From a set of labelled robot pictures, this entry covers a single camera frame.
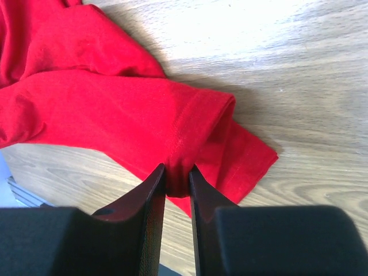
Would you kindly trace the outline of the red t-shirt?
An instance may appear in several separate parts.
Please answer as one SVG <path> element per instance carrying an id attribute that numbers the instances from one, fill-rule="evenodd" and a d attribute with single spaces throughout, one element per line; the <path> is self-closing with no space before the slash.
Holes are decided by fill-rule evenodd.
<path id="1" fill-rule="evenodd" d="M 140 179 L 163 163 L 167 197 L 190 213 L 189 172 L 239 203 L 277 153 L 233 119 L 232 94 L 166 77 L 98 7 L 1 2 L 1 147 L 105 153 Z"/>

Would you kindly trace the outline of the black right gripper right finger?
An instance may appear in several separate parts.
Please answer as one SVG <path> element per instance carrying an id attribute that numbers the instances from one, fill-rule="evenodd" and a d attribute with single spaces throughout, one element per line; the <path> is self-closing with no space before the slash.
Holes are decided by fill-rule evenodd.
<path id="1" fill-rule="evenodd" d="M 197 275 L 366 275 L 350 216 L 329 205 L 240 207 L 189 174 Z"/>

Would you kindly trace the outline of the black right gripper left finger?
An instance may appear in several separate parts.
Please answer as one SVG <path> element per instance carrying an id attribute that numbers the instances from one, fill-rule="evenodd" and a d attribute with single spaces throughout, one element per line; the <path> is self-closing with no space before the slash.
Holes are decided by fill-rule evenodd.
<path id="1" fill-rule="evenodd" d="M 73 207 L 1 209 L 2 275 L 157 275 L 166 170 L 93 214 Z"/>

